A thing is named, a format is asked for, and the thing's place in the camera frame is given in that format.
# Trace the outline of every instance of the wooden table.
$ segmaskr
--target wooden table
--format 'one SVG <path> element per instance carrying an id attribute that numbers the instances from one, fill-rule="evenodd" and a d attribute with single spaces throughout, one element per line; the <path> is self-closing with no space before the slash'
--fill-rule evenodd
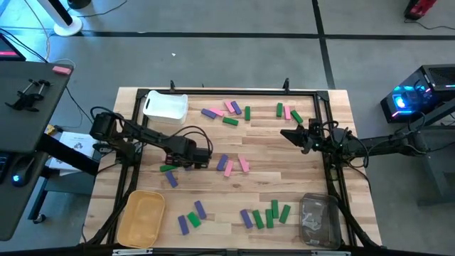
<path id="1" fill-rule="evenodd" d="M 114 111 L 131 118 L 137 87 L 121 87 Z M 340 127 L 349 127 L 355 133 L 348 93 L 345 90 L 329 90 L 333 119 Z M 221 118 L 208 119 L 200 113 L 203 108 L 225 109 L 223 100 L 235 100 L 243 109 L 251 106 L 251 121 L 243 114 L 228 116 L 238 119 L 237 127 L 223 124 Z M 138 190 L 161 193 L 166 200 L 166 210 L 160 234 L 154 247 L 199 247 L 242 249 L 309 249 L 299 239 L 299 200 L 305 193 L 327 193 L 323 172 L 322 154 L 311 152 L 303 155 L 299 148 L 279 134 L 280 129 L 293 129 L 294 120 L 276 117 L 278 102 L 296 109 L 308 125 L 308 118 L 315 117 L 313 100 L 302 96 L 217 96 L 189 95 L 189 111 L 185 126 L 198 125 L 205 130 L 214 145 L 213 158 L 207 169 L 174 172 L 178 186 L 172 188 L 159 167 L 164 164 L 164 152 L 153 146 L 144 148 L 139 174 Z M 149 122 L 149 128 L 171 134 L 181 126 Z M 206 140 L 197 134 L 191 136 L 199 146 Z M 229 178 L 216 165 L 222 154 L 235 160 Z M 250 163 L 250 172 L 244 174 L 237 161 L 242 154 Z M 100 168 L 112 164 L 114 154 L 103 158 Z M 112 212 L 121 166 L 103 171 L 96 178 L 84 232 L 90 239 Z M 351 169 L 344 170 L 350 209 L 364 231 L 380 244 L 380 234 L 368 183 Z M 279 208 L 291 206 L 286 224 L 275 221 L 275 228 L 247 230 L 239 211 L 259 209 L 265 220 L 265 209 L 277 199 Z M 194 202 L 200 200 L 208 215 L 198 228 L 190 223 L 190 233 L 183 236 L 177 217 L 196 211 Z M 343 239 L 348 242 L 346 224 L 341 216 Z"/>

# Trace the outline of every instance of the gray floor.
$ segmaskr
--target gray floor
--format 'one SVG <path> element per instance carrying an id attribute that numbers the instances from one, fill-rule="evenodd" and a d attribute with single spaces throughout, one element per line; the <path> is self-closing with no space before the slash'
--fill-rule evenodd
<path id="1" fill-rule="evenodd" d="M 122 2 L 92 1 L 80 13 L 105 11 Z M 46 13 L 34 1 L 31 4 L 45 27 L 51 28 L 53 22 Z M 407 0 L 319 0 L 326 33 L 454 35 L 455 31 L 446 29 L 427 31 L 404 24 L 406 4 Z M 439 0 L 421 22 L 455 27 L 454 7 L 453 1 Z M 311 0 L 129 0 L 110 14 L 83 20 L 85 29 L 92 31 L 316 33 L 312 9 Z M 9 3 L 0 26 L 39 28 L 19 0 Z M 41 32 L 26 31 L 18 37 L 45 53 L 46 38 Z M 112 107 L 120 86 L 168 85 L 170 79 L 181 87 L 202 83 L 206 87 L 279 87 L 289 77 L 293 88 L 327 89 L 317 39 L 53 36 L 51 45 L 50 60 L 76 62 L 70 90 L 85 109 Z M 396 84 L 422 64 L 455 60 L 453 41 L 327 40 L 327 46 L 335 86 L 349 91 L 359 137 L 395 129 L 385 122 L 378 103 Z M 79 118 L 64 95 L 52 123 L 74 126 Z M 80 128 L 71 130 L 88 132 L 89 128 L 84 119 Z M 455 206 L 417 207 L 416 200 L 432 193 L 419 159 L 376 156 L 367 172 L 384 245 L 453 255 Z M 0 242 L 0 251 L 75 245 L 88 201 L 87 196 L 50 194 L 43 207 L 48 221 L 33 225 L 22 220 L 13 239 Z"/>

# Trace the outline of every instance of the yellow tray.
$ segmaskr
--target yellow tray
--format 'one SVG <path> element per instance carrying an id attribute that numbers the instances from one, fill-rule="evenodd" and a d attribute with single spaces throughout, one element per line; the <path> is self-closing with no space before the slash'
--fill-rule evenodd
<path id="1" fill-rule="evenodd" d="M 164 206 L 164 197 L 159 193 L 131 193 L 117 232 L 119 244 L 139 249 L 150 248 L 158 237 Z"/>

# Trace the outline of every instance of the black desk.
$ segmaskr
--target black desk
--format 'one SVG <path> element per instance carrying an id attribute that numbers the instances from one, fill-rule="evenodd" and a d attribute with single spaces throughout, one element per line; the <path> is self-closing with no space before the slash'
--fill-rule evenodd
<path id="1" fill-rule="evenodd" d="M 58 65 L 73 69 L 69 65 Z M 0 184 L 0 240 L 9 240 L 13 235 L 48 155 L 94 176 L 97 173 L 96 161 L 44 134 L 70 79 L 69 75 L 54 73 L 54 66 L 56 64 L 52 63 L 0 62 L 0 151 L 12 153 L 12 158 L 19 154 L 34 154 L 36 157 L 34 172 L 27 185 L 20 188 L 11 185 L 11 167 Z M 44 100 L 34 105 L 39 112 L 18 111 L 6 106 L 5 102 L 13 104 L 17 101 L 17 91 L 28 86 L 28 79 L 47 80 L 52 84 L 44 89 Z"/>

